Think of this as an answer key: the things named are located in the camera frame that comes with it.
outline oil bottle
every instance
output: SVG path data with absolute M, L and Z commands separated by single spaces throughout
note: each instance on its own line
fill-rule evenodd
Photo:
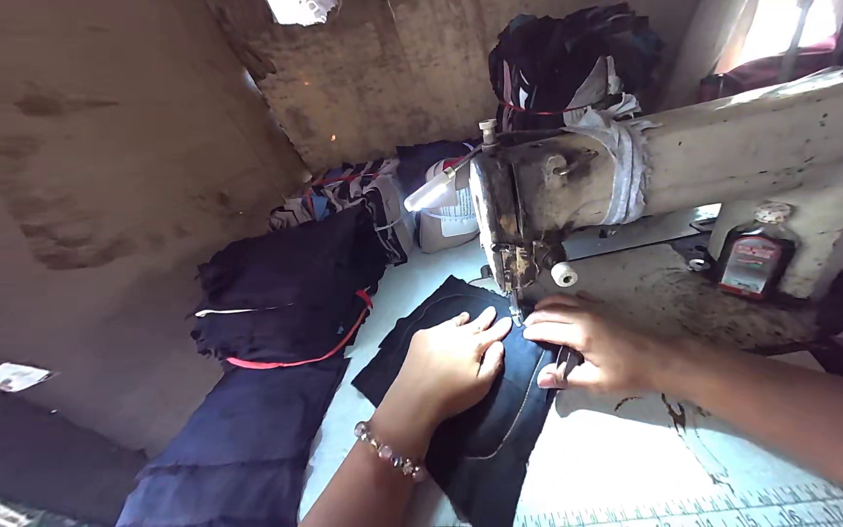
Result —
M 776 291 L 798 245 L 798 235 L 783 225 L 791 212 L 785 203 L 763 203 L 754 222 L 731 229 L 718 258 L 721 290 L 756 299 Z

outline right hand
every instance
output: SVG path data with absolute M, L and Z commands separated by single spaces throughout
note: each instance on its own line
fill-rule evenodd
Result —
M 526 339 L 563 344 L 585 359 L 567 378 L 564 365 L 546 365 L 539 372 L 539 387 L 662 391 L 662 372 L 673 364 L 678 346 L 607 320 L 591 305 L 573 296 L 550 296 L 525 319 Z

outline ruler markings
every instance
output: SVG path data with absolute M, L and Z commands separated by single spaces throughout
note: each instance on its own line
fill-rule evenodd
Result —
M 519 515 L 521 527 L 843 527 L 843 490 L 804 484 L 611 508 Z

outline red band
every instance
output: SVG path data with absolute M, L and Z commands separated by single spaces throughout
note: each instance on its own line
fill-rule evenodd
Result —
M 357 317 L 356 324 L 353 325 L 350 331 L 345 335 L 344 339 L 341 342 L 337 343 L 337 345 L 334 346 L 334 349 L 325 354 L 324 356 L 318 358 L 309 358 L 307 360 L 301 360 L 298 362 L 255 362 L 251 360 L 242 360 L 236 357 L 227 357 L 227 362 L 231 365 L 245 367 L 247 369 L 274 369 L 276 367 L 289 367 L 292 365 L 302 365 L 311 362 L 318 362 L 332 356 L 334 353 L 339 352 L 340 349 L 345 346 L 346 342 L 348 342 L 350 338 L 353 337 L 353 334 L 356 333 L 357 328 L 360 327 L 360 324 L 362 324 L 363 319 L 366 318 L 366 314 L 369 312 L 370 307 L 373 306 L 373 301 L 369 299 L 369 294 L 365 290 L 358 290 L 356 292 L 356 295 L 366 302 L 366 307 L 363 308 L 363 311 L 360 313 L 360 316 Z

